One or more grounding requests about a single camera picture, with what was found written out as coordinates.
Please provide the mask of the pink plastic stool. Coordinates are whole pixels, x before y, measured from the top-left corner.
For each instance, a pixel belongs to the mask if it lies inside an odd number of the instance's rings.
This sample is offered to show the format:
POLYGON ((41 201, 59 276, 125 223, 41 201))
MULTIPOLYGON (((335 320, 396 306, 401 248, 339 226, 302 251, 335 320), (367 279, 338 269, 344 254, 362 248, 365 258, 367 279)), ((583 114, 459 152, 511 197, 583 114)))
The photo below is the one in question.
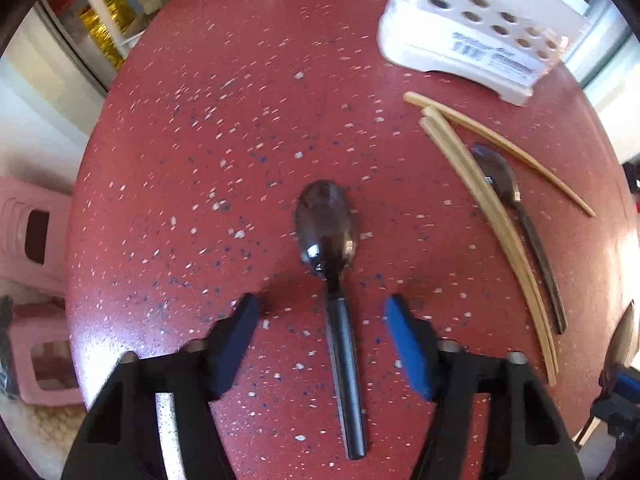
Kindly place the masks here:
POLYGON ((58 408, 84 403, 62 307, 52 302, 14 306, 8 336, 17 390, 25 404, 58 408))
POLYGON ((71 204, 64 194, 1 179, 2 278, 49 296, 64 296, 71 204))

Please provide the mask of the steel spoon dark handle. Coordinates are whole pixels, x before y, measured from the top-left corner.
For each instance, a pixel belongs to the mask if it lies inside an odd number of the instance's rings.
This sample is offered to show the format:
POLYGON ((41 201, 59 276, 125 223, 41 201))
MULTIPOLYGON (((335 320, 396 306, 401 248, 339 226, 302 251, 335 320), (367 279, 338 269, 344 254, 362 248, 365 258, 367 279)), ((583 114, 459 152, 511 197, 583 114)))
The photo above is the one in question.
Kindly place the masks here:
POLYGON ((342 283, 342 274, 356 254, 356 222, 343 189, 331 180, 317 180, 298 196, 294 223, 300 258, 326 286, 326 340, 345 454, 349 460, 361 460, 367 442, 356 342, 342 283))

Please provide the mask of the white plastic utensil holder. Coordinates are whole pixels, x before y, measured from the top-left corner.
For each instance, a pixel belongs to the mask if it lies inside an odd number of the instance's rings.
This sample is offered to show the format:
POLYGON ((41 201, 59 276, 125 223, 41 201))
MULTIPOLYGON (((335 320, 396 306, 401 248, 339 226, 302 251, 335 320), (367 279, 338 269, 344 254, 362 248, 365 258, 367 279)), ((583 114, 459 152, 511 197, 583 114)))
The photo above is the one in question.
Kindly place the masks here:
POLYGON ((388 0, 378 47, 388 62, 457 75, 522 106, 587 27, 563 0, 388 0))

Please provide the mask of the pale wooden chopstick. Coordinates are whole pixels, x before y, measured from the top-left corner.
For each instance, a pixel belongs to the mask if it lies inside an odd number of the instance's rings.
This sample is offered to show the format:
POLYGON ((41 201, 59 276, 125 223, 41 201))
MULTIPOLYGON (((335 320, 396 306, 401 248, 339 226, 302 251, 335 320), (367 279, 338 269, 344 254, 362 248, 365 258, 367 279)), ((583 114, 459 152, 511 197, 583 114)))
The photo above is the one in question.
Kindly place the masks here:
POLYGON ((405 102, 410 103, 412 105, 418 106, 420 108, 427 108, 429 106, 435 107, 436 110, 439 111, 442 116, 451 120, 455 124, 462 126, 465 129, 468 129, 476 134, 478 134, 481 138, 487 140, 489 143, 498 146, 498 148, 502 148, 503 151, 514 156, 520 162, 524 162, 526 166, 532 168, 537 171, 538 174, 541 174, 545 179, 547 179, 550 183, 552 183, 556 188, 562 191, 568 198, 570 198, 577 206, 582 208, 588 216, 594 218, 596 216, 596 212, 594 209, 583 199, 581 198, 572 188, 570 188, 565 182, 563 182, 556 174, 554 174, 550 169, 545 167, 543 164, 538 162, 538 160, 533 157, 531 154, 528 154, 526 151, 522 150, 519 146, 492 130, 487 126, 481 124, 475 119, 472 119, 465 114, 454 110, 453 108, 439 103, 427 96, 422 96, 420 93, 416 93, 413 91, 407 91, 404 93, 402 97, 405 102))

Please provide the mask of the wooden chopstick lying inner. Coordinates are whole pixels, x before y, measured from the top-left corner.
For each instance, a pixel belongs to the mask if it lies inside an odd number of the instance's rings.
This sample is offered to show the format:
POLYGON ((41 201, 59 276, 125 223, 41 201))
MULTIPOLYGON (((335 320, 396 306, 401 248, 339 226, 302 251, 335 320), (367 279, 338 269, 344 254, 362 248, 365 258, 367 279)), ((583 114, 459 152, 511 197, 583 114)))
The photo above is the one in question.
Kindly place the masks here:
POLYGON ((520 241, 518 232, 502 206, 497 193, 486 182, 484 172, 477 165, 470 151, 454 132, 449 122, 434 106, 425 107, 422 110, 422 115, 421 128, 439 148, 439 151, 445 155, 450 166, 454 168, 465 187, 473 195, 506 254, 518 284, 521 286, 544 356, 544 364, 548 368, 547 374, 551 377, 559 371, 552 329, 544 307, 544 300, 528 263, 525 248, 520 241))

